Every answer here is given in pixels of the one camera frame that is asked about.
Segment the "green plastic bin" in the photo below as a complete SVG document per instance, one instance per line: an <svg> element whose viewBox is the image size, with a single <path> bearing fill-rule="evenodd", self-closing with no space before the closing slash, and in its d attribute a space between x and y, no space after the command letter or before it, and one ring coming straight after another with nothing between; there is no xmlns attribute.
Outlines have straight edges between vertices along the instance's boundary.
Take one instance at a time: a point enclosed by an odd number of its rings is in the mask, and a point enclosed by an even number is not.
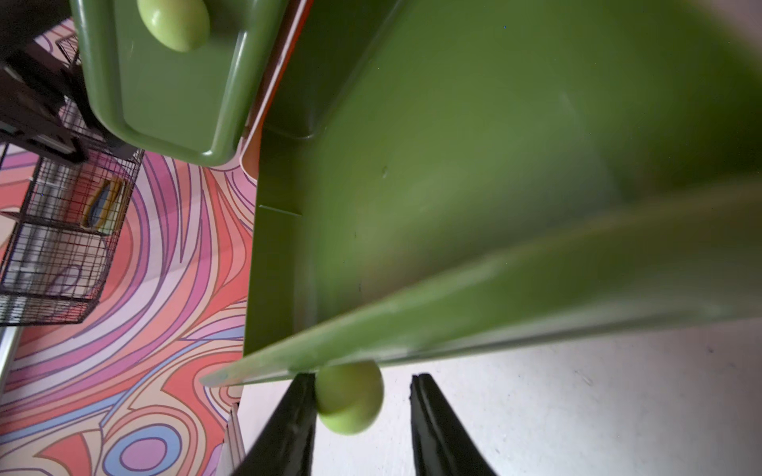
<svg viewBox="0 0 762 476"><path fill-rule="evenodd" d="M762 310L759 62L676 0L316 2L207 385Z"/></svg>
<svg viewBox="0 0 762 476"><path fill-rule="evenodd" d="M233 158L287 0L205 0L210 38L179 53L136 0L71 0L88 99L114 135L191 164Z"/></svg>

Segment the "metal wire rack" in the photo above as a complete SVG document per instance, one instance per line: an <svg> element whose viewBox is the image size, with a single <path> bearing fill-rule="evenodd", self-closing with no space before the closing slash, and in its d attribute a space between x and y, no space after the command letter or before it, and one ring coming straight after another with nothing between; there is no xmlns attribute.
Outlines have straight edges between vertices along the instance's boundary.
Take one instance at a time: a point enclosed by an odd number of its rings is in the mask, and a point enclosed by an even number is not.
<svg viewBox="0 0 762 476"><path fill-rule="evenodd" d="M58 46L77 61L75 37ZM112 153L73 101L59 117L88 160L68 165L40 157L20 209L0 212L16 221L0 264L0 325L75 324L92 312L142 163L142 150ZM0 164L7 149L0 149Z"/></svg>

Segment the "tennis ball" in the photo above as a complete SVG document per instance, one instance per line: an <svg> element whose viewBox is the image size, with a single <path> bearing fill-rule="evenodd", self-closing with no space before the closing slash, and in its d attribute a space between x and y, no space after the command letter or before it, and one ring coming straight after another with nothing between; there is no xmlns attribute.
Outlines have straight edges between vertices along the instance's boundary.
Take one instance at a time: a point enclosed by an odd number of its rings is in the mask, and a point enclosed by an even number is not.
<svg viewBox="0 0 762 476"><path fill-rule="evenodd" d="M315 399L320 421L330 431L360 433L373 424L381 410L381 370L374 362L320 369L315 375Z"/></svg>
<svg viewBox="0 0 762 476"><path fill-rule="evenodd" d="M179 52L195 50L209 38L209 12L203 0L137 0L148 31Z"/></svg>

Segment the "green tray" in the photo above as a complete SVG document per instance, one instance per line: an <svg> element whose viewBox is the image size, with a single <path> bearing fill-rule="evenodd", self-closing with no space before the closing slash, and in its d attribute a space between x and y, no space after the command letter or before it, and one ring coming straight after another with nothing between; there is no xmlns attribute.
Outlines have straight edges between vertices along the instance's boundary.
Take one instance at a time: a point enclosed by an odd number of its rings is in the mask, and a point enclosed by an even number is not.
<svg viewBox="0 0 762 476"><path fill-rule="evenodd" d="M136 0L71 0L88 99L122 140L197 165L235 154L287 0L205 0L211 34L177 53Z"/></svg>
<svg viewBox="0 0 762 476"><path fill-rule="evenodd" d="M675 0L316 2L208 385L759 315L762 82Z"/></svg>

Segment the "white floor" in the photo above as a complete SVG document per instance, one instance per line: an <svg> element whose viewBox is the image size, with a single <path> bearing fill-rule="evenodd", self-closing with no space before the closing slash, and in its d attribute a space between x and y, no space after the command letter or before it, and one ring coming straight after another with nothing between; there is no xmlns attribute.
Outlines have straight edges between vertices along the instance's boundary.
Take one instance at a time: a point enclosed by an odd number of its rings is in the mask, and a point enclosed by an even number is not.
<svg viewBox="0 0 762 476"><path fill-rule="evenodd" d="M383 370L376 423L318 423L312 474L414 474L410 378L437 380L501 475L762 474L762 320L597 337ZM244 388L251 447L288 382Z"/></svg>

